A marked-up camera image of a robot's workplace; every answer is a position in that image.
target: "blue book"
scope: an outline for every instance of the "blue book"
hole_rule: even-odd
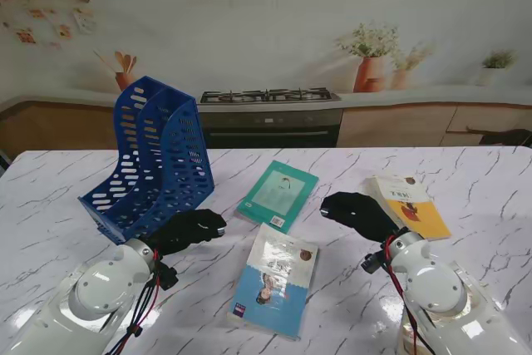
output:
[[[318,247],[263,224],[254,241],[228,319],[298,339]]]
[[[287,233],[318,182],[317,176],[273,161],[237,207],[246,219]]]

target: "blue plastic file organizer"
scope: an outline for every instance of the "blue plastic file organizer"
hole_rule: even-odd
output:
[[[214,189],[195,99],[147,76],[113,111],[119,159],[80,201],[115,244],[151,234]]]

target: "gas stove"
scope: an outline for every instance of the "gas stove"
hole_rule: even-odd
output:
[[[205,104],[241,103],[299,103],[310,101],[337,101],[340,97],[324,87],[307,90],[272,89],[270,91],[222,92],[206,91],[201,97]]]

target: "yellow book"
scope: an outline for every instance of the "yellow book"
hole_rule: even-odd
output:
[[[425,188],[415,178],[373,176],[367,180],[367,190],[399,228],[406,226],[425,239],[451,236]]]

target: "oven handle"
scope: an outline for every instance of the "oven handle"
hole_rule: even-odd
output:
[[[271,132],[271,133],[263,133],[263,132],[257,132],[257,133],[251,133],[251,132],[211,132],[208,134],[209,136],[323,136],[323,135],[329,135],[329,132],[327,131],[317,131],[317,132]]]

